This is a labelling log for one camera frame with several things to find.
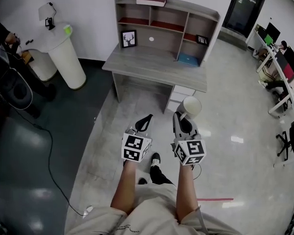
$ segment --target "white cup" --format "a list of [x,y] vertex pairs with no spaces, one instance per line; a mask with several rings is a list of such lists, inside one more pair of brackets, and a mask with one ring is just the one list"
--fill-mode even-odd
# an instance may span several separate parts
[[186,115],[195,118],[201,112],[201,102],[193,96],[187,96],[177,107],[177,111],[182,114],[180,120]]

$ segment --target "floor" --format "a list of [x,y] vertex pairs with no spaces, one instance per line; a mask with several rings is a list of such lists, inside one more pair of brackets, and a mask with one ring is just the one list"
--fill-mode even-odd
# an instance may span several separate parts
[[247,50],[246,37],[228,28],[221,27],[218,39],[232,44],[242,50]]
[[[87,82],[71,90],[57,74],[50,83],[54,101],[34,95],[41,116],[28,120],[49,129],[53,136],[50,169],[69,197],[88,137],[112,86],[103,62],[80,60]],[[0,220],[13,234],[63,234],[67,202],[48,172],[51,140],[47,132],[28,124],[10,111],[0,134]]]
[[[249,51],[216,41],[206,64],[208,91],[196,94],[202,112],[195,121],[207,147],[202,172],[195,180],[196,195],[234,198],[231,202],[199,204],[203,212],[244,235],[282,235],[294,206],[294,164],[273,168],[281,161],[276,156],[281,144],[275,135],[287,129],[292,116],[275,119],[268,114],[272,96],[257,83],[256,64]],[[123,167],[123,132],[148,114],[154,114],[153,143],[139,164],[137,179],[144,176],[150,182],[149,159],[157,151],[163,173],[177,184],[179,162],[170,146],[174,138],[172,113],[162,114],[165,103],[163,95],[138,89],[128,89],[123,101],[114,103],[95,155],[86,164],[87,180],[81,189],[79,210],[110,205]],[[196,166],[194,177],[199,173]]]

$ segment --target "red shelf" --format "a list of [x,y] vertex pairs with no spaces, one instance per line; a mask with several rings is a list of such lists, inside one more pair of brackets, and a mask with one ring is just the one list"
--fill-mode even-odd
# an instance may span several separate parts
[[140,18],[121,18],[119,21],[120,24],[140,24],[140,25],[148,25],[148,19],[140,19]]
[[196,35],[185,33],[184,39],[196,43]]
[[172,23],[160,22],[160,21],[152,21],[150,26],[157,27],[157,28],[174,30],[174,31],[178,31],[178,32],[183,32],[184,31],[184,26],[180,26],[180,25],[172,24]]

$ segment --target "fiducial marker cube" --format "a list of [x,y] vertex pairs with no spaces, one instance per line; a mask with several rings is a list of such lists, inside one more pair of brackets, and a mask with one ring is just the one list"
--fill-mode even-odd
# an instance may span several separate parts
[[150,146],[151,139],[124,133],[121,156],[126,160],[140,162],[149,152]]
[[204,140],[178,141],[174,152],[182,165],[195,165],[206,156],[206,144]]

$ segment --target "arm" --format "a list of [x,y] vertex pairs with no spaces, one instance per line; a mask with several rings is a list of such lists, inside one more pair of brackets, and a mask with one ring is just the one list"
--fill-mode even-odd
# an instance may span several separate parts
[[127,215],[133,210],[136,164],[136,162],[129,160],[125,162],[116,193],[110,205],[110,207],[119,209]]
[[178,221],[198,208],[191,165],[181,165],[178,176],[176,213]]
[[4,40],[7,44],[12,45],[14,43],[16,43],[17,38],[14,34],[12,34],[11,32],[9,32],[9,34],[7,35],[7,37]]

